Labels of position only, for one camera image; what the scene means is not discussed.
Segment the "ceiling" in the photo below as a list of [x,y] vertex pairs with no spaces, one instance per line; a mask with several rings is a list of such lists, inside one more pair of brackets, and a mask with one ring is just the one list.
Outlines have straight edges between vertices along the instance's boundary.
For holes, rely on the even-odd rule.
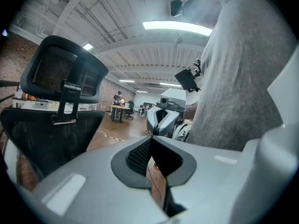
[[[160,82],[179,84],[174,75],[192,68],[209,38],[177,30],[145,30],[143,21],[185,21],[181,15],[170,15],[171,1],[27,0],[9,30],[37,44],[48,35],[80,46],[89,43],[94,47],[91,52],[108,67],[108,79],[132,91],[161,93],[169,86]],[[178,36],[182,43],[175,42]]]

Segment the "wooden floor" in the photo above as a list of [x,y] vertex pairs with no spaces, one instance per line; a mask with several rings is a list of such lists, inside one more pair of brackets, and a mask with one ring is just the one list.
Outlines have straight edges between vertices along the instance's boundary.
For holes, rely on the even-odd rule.
[[[96,148],[105,148],[118,142],[116,139],[105,137],[107,136],[118,138],[120,140],[129,140],[136,137],[142,137],[149,135],[145,133],[146,130],[146,117],[133,114],[134,119],[123,119],[123,123],[118,124],[111,121],[108,113],[105,113],[104,119],[98,128],[98,131],[94,135],[87,151]],[[154,160],[151,158],[148,164],[148,171],[146,177],[149,180],[153,180],[155,185],[152,184],[152,197],[155,202],[162,208],[164,202],[164,195],[166,189],[166,180],[163,178],[161,172],[154,167]],[[25,186],[29,190],[33,190],[37,185],[37,178],[30,169],[30,165],[26,162],[26,159],[20,155],[17,164],[17,181],[19,184]]]

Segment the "wall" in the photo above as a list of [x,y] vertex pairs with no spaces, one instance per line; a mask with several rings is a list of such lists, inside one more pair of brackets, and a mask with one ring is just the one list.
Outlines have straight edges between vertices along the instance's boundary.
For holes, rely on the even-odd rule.
[[[19,82],[25,67],[37,48],[38,45],[33,42],[14,33],[9,33],[0,51],[0,80]],[[16,89],[16,87],[0,88],[0,98],[14,94]],[[0,103],[0,112],[12,103],[11,98]]]
[[192,105],[196,101],[199,101],[200,92],[201,91],[199,91],[199,92],[193,91],[193,92],[189,93],[188,91],[186,91],[186,105]]
[[97,105],[98,110],[110,111],[110,105],[113,103],[113,96],[121,91],[122,98],[126,101],[134,100],[135,93],[121,87],[120,85],[104,79],[100,86],[100,102]]
[[160,95],[155,95],[155,94],[136,94],[134,104],[135,106],[140,106],[143,105],[144,102],[146,103],[151,103],[151,104],[156,104],[157,102],[160,101]]

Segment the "black camera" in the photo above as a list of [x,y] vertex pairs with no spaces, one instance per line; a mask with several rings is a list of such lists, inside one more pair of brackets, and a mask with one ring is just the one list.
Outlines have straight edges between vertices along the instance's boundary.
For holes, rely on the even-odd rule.
[[196,59],[196,63],[193,62],[193,65],[195,65],[197,68],[195,70],[195,75],[192,74],[191,69],[184,69],[178,74],[175,75],[175,78],[178,80],[178,82],[182,85],[184,90],[187,90],[188,92],[192,91],[201,91],[199,87],[197,87],[195,83],[195,78],[200,77],[201,74],[201,68],[200,68],[200,60]]

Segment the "office chair base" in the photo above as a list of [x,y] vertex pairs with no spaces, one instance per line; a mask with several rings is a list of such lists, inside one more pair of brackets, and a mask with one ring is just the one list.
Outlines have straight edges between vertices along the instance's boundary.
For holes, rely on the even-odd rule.
[[126,116],[125,118],[126,118],[126,119],[127,119],[127,118],[131,118],[132,120],[134,119],[134,117],[132,117],[132,116]]

